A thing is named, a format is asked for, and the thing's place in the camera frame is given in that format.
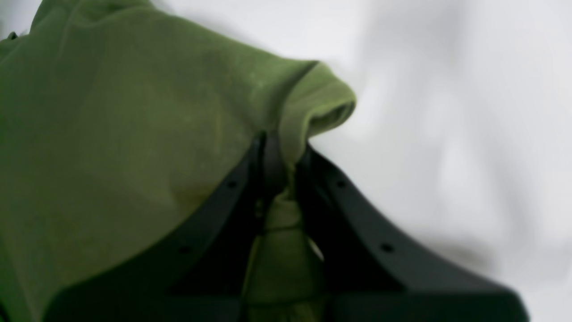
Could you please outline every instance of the black plastic frame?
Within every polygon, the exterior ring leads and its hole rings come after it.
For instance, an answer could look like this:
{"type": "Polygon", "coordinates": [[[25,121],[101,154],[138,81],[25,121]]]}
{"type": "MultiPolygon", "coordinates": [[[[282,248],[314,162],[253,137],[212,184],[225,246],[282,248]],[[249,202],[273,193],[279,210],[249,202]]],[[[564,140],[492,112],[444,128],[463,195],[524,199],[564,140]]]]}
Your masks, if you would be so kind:
{"type": "MultiPolygon", "coordinates": [[[[126,263],[61,292],[46,322],[245,321],[249,252],[264,208],[285,185],[276,135],[261,135],[207,201],[126,263]]],[[[381,215],[308,147],[296,198],[324,254],[328,322],[525,322],[512,290],[449,263],[381,215]]]]}

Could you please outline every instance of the white cloth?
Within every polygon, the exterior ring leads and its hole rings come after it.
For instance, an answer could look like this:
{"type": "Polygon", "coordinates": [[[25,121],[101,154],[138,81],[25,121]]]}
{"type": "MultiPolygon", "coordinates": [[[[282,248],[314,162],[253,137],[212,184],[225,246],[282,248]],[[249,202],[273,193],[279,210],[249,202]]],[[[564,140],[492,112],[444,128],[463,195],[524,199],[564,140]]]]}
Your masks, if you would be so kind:
{"type": "MultiPolygon", "coordinates": [[[[0,37],[40,0],[0,0],[0,37]]],[[[312,140],[428,247],[518,290],[533,322],[572,319],[572,2],[156,0],[357,91],[312,140]]]]}

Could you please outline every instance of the screw hole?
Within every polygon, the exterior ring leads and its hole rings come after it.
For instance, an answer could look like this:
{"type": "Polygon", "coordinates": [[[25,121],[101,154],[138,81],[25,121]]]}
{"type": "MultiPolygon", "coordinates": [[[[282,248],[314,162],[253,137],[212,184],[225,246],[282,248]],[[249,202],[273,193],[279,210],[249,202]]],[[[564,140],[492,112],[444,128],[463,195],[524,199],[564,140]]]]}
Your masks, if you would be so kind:
{"type": "Polygon", "coordinates": [[[188,254],[191,250],[193,249],[190,246],[183,246],[179,248],[179,254],[188,254]]]}
{"type": "Polygon", "coordinates": [[[395,248],[390,244],[382,244],[380,248],[386,253],[393,253],[395,251],[395,248]]]}

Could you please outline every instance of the black bracket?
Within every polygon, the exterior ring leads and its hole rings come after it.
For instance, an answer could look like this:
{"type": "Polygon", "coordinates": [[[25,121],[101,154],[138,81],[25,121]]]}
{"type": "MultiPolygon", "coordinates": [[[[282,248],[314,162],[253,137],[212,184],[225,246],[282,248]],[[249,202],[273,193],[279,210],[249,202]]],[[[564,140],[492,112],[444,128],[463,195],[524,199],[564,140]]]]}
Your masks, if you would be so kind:
{"type": "MultiPolygon", "coordinates": [[[[245,321],[241,294],[260,203],[285,185],[276,135],[239,165],[174,232],[126,263],[61,292],[46,322],[245,321]]],[[[324,255],[329,322],[525,322],[508,288],[434,255],[385,219],[308,147],[296,198],[324,255]]]]}

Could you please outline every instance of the olive green t-shirt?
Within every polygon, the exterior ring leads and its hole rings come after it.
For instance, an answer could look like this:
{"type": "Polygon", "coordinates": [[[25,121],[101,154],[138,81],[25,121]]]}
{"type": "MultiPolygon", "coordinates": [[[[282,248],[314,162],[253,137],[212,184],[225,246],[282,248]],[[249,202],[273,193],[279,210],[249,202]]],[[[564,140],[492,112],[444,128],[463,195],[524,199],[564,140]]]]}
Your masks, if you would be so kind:
{"type": "MultiPolygon", "coordinates": [[[[41,321],[63,288],[173,231],[261,131],[278,131],[292,180],[307,139],[354,101],[320,62],[147,0],[44,0],[28,35],[0,42],[0,303],[11,322],[41,321]]],[[[320,319],[320,261],[290,196],[253,247],[251,321],[320,319]]]]}

